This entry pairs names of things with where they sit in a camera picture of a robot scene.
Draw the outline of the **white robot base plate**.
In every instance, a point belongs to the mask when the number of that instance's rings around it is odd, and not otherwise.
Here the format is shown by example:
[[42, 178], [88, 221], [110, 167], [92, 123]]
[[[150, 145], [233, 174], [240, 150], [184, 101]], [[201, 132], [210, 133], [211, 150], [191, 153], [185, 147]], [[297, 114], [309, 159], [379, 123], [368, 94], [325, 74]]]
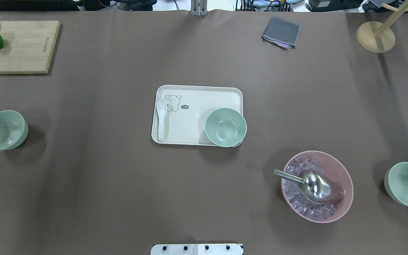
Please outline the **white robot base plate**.
[[243, 255], [243, 245], [237, 243], [157, 244], [151, 255]]

